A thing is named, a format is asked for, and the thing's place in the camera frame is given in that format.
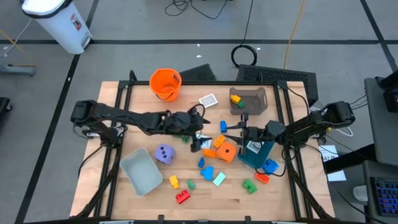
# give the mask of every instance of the yellow lego brick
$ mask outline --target yellow lego brick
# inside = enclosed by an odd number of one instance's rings
[[[224,141],[225,141],[225,137],[223,135],[220,135],[214,141],[213,146],[216,147],[216,149],[218,149]]]
[[[235,103],[235,104],[238,104],[239,101],[241,101],[241,98],[236,95],[231,95],[229,98],[231,99],[232,103]]]
[[[179,187],[176,175],[169,177],[169,180],[170,180],[170,184],[173,186],[174,189],[177,189]]]

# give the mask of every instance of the light blue block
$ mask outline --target light blue block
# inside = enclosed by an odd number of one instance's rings
[[[225,174],[220,172],[216,179],[214,179],[213,184],[215,184],[217,187],[220,186],[220,184],[222,183],[222,181],[225,179]]]

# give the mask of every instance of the yellow cable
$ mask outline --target yellow cable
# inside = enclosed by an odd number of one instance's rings
[[[286,53],[285,53],[285,60],[284,60],[284,69],[285,69],[285,66],[286,66],[287,56],[289,56],[290,43],[291,43],[291,41],[293,39],[294,33],[296,32],[297,24],[299,24],[299,21],[300,21],[300,18],[301,18],[301,14],[303,13],[304,4],[305,4],[305,0],[303,0],[303,3],[301,3],[300,12],[298,13],[298,16],[297,16],[297,19],[296,19],[296,23],[294,24],[294,28],[293,28],[292,34],[290,35],[289,42],[287,43]]]
[[[15,45],[15,47],[20,51],[20,52],[22,52],[31,62],[35,62],[35,60],[28,54],[28,53],[26,53],[20,46],[18,46],[3,30],[0,30],[0,33],[9,41],[9,42],[11,42],[12,44],[14,44]]]

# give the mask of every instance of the white trash can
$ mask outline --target white trash can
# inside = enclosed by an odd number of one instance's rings
[[[93,38],[72,0],[25,0],[22,11],[71,54],[83,53]]]

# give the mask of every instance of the orange bucket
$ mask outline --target orange bucket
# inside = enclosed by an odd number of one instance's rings
[[[149,86],[156,96],[166,102],[177,99],[182,79],[180,74],[171,68],[161,68],[150,77]]]

